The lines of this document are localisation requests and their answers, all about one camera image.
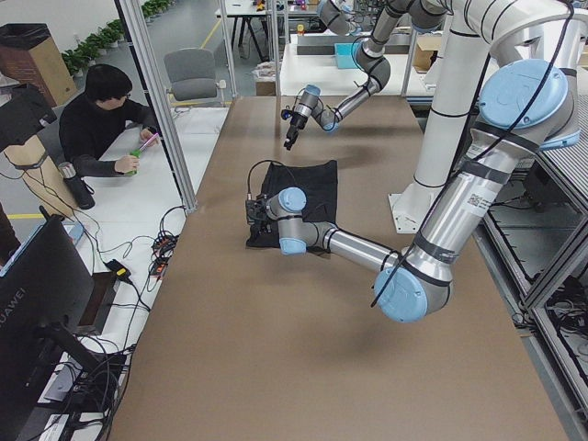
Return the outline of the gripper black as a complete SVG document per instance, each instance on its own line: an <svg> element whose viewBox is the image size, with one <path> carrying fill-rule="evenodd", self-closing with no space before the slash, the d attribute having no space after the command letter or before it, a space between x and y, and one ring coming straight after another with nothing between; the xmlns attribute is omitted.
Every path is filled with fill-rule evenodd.
<svg viewBox="0 0 588 441"><path fill-rule="evenodd" d="M290 125L287 132L287 138L284 141L284 147L290 151L296 142L299 131L305 128L307 117L300 113L293 113L290 118Z"/></svg>
<svg viewBox="0 0 588 441"><path fill-rule="evenodd" d="M250 202L250 238L275 239L276 225L266 212L264 201Z"/></svg>

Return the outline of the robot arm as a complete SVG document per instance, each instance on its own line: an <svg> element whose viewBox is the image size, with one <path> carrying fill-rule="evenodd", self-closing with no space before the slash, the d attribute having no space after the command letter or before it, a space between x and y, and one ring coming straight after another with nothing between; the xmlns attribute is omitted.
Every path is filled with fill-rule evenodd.
<svg viewBox="0 0 588 441"><path fill-rule="evenodd" d="M289 150L307 122L335 131L342 120L382 91L396 94L414 73L411 48L390 43L403 18L412 30L429 33L442 27L447 10L437 1L378 1L371 29L348 1L321 1L316 13L326 34L314 35L327 54L308 53L307 39L294 35L280 65L280 94L294 102L280 111L289 122L284 146ZM409 74L393 68L407 67Z"/></svg>
<svg viewBox="0 0 588 441"><path fill-rule="evenodd" d="M298 186L245 202L248 222L271 225L281 252L320 248L377 272L374 304L392 320L416 322L453 291L452 265L517 164L580 139L577 65L587 13L570 1L388 1L355 51L367 79L328 108L308 85L284 112L291 146L309 119L334 130L390 79L384 57L404 16L421 33L443 29L432 113L413 182L395 201L397 225L413 228L402 252L338 228L306 221Z"/></svg>

